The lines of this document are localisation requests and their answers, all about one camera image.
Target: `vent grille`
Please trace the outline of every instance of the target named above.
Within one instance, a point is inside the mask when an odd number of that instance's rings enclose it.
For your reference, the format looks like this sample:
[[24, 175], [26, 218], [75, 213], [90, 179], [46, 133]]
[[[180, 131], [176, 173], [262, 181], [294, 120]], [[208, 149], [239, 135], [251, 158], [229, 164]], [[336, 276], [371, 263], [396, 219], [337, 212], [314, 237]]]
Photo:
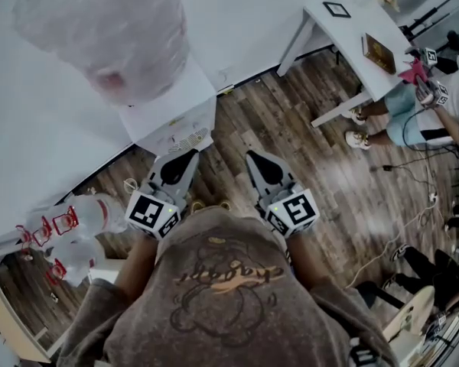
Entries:
[[170, 154], [172, 152], [190, 150], [191, 148], [194, 148], [196, 145], [198, 145], [202, 140], [204, 140], [208, 133], [208, 128], [202, 128], [189, 137], [180, 140], [176, 145], [170, 147], [168, 149], [168, 153]]

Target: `black picture frame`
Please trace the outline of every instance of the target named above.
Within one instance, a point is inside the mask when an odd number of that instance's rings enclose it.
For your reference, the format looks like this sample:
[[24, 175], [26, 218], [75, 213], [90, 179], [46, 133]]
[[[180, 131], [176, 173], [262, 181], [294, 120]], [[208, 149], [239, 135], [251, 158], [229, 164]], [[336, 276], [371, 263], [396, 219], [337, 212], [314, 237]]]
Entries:
[[[340, 3], [333, 3], [333, 2], [323, 2], [323, 5], [327, 8], [327, 10], [331, 13], [332, 16], [337, 18], [352, 18], [349, 12], [345, 9], [345, 7]], [[344, 10], [345, 13], [338, 14], [333, 10], [333, 7], [339, 7], [341, 10]]]

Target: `table leg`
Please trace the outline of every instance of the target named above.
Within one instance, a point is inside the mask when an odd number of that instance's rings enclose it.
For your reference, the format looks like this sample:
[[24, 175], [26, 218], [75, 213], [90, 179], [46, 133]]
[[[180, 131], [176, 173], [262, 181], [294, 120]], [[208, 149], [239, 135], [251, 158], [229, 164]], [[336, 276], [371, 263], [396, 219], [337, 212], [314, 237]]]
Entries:
[[350, 98], [345, 102], [342, 102], [336, 108], [324, 113], [321, 117], [318, 117], [317, 119], [311, 121], [311, 124], [313, 125], [313, 127], [316, 128], [320, 125], [323, 125], [325, 122], [328, 122], [331, 119], [338, 117], [343, 112], [353, 109], [354, 107], [357, 107], [358, 105], [369, 100], [371, 100], [371, 96], [366, 90], [364, 90], [359, 95], [356, 95], [353, 98]]
[[313, 34], [313, 27], [316, 22], [308, 16], [308, 19], [302, 26], [301, 30], [299, 31], [298, 35], [292, 42], [291, 46], [289, 47], [287, 53], [284, 55], [282, 59], [281, 66], [277, 70], [277, 74], [279, 76], [284, 76], [285, 73], [289, 70], [292, 63], [296, 60], [296, 57], [302, 52], [303, 47], [305, 44], [310, 40], [311, 35]]
[[5, 248], [0, 248], [0, 257], [3, 257], [4, 255], [7, 255], [7, 254], [18, 252], [20, 250], [22, 250], [21, 243], [10, 245]]

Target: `shoe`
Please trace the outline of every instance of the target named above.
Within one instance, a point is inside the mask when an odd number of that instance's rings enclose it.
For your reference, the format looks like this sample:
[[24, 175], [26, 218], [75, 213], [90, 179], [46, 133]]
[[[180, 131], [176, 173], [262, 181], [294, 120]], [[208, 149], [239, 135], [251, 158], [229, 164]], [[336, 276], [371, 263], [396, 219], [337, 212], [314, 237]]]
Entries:
[[228, 200], [223, 200], [217, 205], [227, 211], [231, 211], [231, 203]]
[[368, 134], [364, 132], [345, 132], [345, 141], [351, 148], [370, 149]]
[[394, 283], [396, 283], [396, 275], [395, 274], [393, 276], [391, 276], [388, 280], [386, 280], [381, 288], [385, 291], [389, 287], [391, 287]]
[[204, 204], [202, 201], [200, 200], [195, 200], [192, 202], [192, 204], [190, 205], [190, 214], [191, 215], [194, 215], [195, 212], [197, 211], [200, 211], [201, 209], [203, 208], [206, 208], [206, 204]]
[[367, 119], [363, 119], [360, 116], [360, 107], [354, 107], [353, 109], [347, 110], [346, 112], [342, 113], [342, 116], [346, 119], [351, 119], [358, 125], [364, 125]]
[[397, 259], [401, 258], [403, 255], [405, 255], [405, 252], [406, 252], [406, 249], [411, 247], [410, 245], [406, 245], [406, 243], [404, 245], [401, 245], [399, 246], [392, 254], [391, 254], [391, 258], [390, 258], [390, 261], [391, 262], [394, 262], [396, 261]]

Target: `white table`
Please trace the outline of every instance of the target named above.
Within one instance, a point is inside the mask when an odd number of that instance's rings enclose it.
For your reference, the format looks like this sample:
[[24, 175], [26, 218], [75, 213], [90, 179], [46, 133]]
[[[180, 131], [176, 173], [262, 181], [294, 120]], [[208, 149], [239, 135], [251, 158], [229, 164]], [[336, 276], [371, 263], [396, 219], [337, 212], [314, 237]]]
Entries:
[[[351, 18], [332, 16], [323, 2], [341, 3]], [[304, 7], [304, 11], [308, 20], [289, 47], [277, 74], [279, 76], [285, 75], [304, 45], [311, 38], [315, 25], [318, 24], [347, 59], [365, 87], [365, 91], [361, 94], [348, 99], [311, 122], [314, 127], [330, 121], [370, 99], [380, 100], [401, 82], [397, 74], [389, 75], [363, 56], [362, 36], [365, 33], [370, 34], [394, 53], [397, 73], [410, 68], [405, 63], [405, 61], [412, 60], [409, 55], [405, 55], [405, 50], [410, 47], [410, 43], [377, 0], [357, 0], [356, 2], [354, 0], [310, 0]]]

